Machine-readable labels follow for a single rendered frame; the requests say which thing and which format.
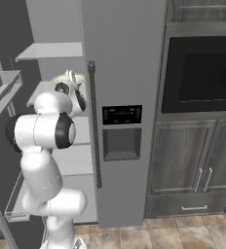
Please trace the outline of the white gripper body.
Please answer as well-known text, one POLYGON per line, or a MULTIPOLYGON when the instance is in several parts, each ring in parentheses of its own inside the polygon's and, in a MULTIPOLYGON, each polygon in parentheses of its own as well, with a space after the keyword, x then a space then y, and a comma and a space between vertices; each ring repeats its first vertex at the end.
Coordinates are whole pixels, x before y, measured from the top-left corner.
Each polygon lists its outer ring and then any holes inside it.
POLYGON ((66 70, 65 75, 66 75, 65 83, 68 85, 69 89, 70 90, 77 90, 78 85, 76 82, 75 73, 72 70, 66 70))

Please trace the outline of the grey fridge shelf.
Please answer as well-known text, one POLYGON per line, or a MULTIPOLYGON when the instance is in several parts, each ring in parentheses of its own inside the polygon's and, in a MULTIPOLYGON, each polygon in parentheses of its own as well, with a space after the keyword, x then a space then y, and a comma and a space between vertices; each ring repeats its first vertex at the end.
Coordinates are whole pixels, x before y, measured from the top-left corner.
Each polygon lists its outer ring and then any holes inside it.
POLYGON ((16 58, 20 60, 34 60, 41 58, 82 57, 81 43, 35 43, 31 44, 16 58))

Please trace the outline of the grey fridge body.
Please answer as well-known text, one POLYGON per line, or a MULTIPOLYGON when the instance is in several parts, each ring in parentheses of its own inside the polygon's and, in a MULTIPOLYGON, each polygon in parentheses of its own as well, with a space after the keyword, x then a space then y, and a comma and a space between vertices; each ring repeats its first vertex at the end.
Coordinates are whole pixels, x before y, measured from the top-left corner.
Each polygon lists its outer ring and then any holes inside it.
MULTIPOLYGON (((79 0, 26 0, 35 43, 79 43, 81 35, 79 0)), ((86 73, 82 57, 38 59, 41 80, 50 81, 67 69, 86 73)), ((93 175, 91 137, 87 113, 74 119, 76 140, 72 147, 53 151, 63 176, 93 175)))

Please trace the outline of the grey fridge door with dispenser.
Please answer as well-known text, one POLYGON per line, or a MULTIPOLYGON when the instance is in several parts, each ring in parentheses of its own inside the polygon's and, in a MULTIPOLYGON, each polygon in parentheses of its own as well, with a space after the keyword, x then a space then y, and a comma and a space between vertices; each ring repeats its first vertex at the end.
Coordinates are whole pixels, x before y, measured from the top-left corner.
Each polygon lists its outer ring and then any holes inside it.
MULTIPOLYGON (((81 0, 86 64, 95 61, 102 228, 140 226, 167 0, 81 0)), ((89 73, 90 125, 94 130, 89 73)))

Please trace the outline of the clear fridge door bin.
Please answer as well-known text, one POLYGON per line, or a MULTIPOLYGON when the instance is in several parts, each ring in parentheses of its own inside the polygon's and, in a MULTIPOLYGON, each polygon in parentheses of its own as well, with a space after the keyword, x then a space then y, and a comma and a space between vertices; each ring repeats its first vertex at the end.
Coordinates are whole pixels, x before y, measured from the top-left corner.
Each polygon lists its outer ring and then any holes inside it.
POLYGON ((21 86, 22 79, 18 70, 0 71, 0 116, 4 111, 10 117, 16 113, 13 100, 21 86))

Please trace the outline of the open grey fridge door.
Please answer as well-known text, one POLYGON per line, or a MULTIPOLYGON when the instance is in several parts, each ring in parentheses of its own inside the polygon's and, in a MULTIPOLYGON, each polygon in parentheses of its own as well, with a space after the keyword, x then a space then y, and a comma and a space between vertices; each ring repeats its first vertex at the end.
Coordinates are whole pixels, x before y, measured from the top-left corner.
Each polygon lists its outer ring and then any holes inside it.
MULTIPOLYGON (((13 100, 17 114, 27 112, 26 103, 41 81, 38 62, 19 61, 15 58, 33 43, 25 0, 0 0, 0 61, 5 70, 17 69, 22 86, 13 100)), ((0 227, 9 244, 18 249, 39 249, 44 226, 40 217, 32 216, 28 222, 9 223, 4 211, 20 174, 20 154, 8 142, 4 125, 7 112, 0 117, 0 227)))

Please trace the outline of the clear fridge drawer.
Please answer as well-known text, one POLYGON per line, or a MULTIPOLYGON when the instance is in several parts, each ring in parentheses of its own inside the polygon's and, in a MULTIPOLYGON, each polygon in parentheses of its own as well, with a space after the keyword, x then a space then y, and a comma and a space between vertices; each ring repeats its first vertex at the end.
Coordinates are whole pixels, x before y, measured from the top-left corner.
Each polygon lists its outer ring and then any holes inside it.
MULTIPOLYGON (((88 224, 97 221, 96 203, 94 195, 94 177, 93 175, 70 175, 63 176, 63 187, 65 189, 74 189, 83 191, 88 199, 85 211, 74 219, 75 224, 88 224)), ((13 192, 7 204, 4 216, 9 223, 26 222, 29 215, 22 208, 22 198, 27 191, 22 174, 14 186, 13 192)))

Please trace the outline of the grey wood cabinet door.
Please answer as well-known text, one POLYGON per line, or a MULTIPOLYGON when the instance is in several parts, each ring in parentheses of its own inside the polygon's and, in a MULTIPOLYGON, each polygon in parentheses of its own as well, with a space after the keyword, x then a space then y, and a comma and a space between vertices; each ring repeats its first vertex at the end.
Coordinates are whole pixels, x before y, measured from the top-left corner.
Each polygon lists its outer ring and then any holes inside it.
POLYGON ((205 182, 212 168, 212 174, 208 183, 207 192, 226 191, 226 120, 219 120, 213 135, 207 154, 205 170, 205 182))
POLYGON ((150 165, 150 196, 192 194, 216 121, 156 123, 150 165))

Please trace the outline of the grey wood overhead cabinet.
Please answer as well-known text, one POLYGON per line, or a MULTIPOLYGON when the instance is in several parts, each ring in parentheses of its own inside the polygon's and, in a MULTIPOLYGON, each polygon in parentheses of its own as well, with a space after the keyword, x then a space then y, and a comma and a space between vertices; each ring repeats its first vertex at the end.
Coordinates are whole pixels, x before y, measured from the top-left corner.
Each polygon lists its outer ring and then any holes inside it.
POLYGON ((225 22, 226 0, 168 0, 167 22, 225 22))

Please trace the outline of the black built-in oven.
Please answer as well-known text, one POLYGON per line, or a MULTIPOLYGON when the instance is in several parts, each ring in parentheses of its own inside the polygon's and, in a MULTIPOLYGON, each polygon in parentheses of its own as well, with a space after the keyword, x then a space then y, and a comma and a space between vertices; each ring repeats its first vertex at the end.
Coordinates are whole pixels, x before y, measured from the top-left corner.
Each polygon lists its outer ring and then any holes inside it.
POLYGON ((226 111, 226 36, 171 37, 162 112, 226 111))

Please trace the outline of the grey wood drawer front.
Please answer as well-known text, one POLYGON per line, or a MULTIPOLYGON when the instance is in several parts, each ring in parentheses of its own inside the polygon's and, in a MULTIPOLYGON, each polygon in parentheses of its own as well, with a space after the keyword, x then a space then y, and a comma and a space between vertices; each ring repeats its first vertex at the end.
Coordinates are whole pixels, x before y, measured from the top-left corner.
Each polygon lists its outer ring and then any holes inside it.
POLYGON ((156 217, 187 216, 198 214, 224 213, 226 193, 182 194, 171 196, 149 196, 146 214, 148 219, 156 217), (207 205, 207 210, 182 211, 181 206, 194 207, 207 205))

